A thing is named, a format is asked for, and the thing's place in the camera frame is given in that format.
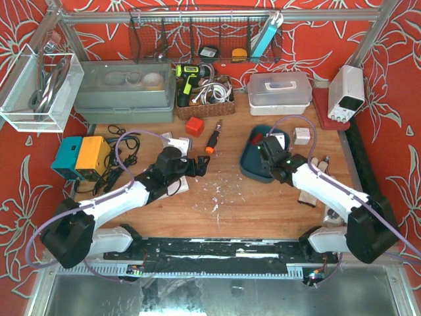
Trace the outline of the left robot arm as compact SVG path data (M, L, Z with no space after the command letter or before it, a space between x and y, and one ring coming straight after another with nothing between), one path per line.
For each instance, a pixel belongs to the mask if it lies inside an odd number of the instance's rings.
M41 242L65 269L91 255L131 251L138 237L131 226L103 225L129 210L176 194L182 177L204 176L209 161L208 155L190 159L176 147L165 147L155 163L125 186L94 199L62 201L43 229Z

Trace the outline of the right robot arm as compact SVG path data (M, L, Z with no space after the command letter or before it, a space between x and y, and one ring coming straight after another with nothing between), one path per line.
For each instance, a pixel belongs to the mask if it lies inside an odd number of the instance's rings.
M306 192L335 211L343 226L315 226L299 238L303 255L352 253L363 263L372 263L396 241L395 225L388 202L376 201L328 176L299 154L291 154L281 135L271 134L257 145L261 164L277 181Z

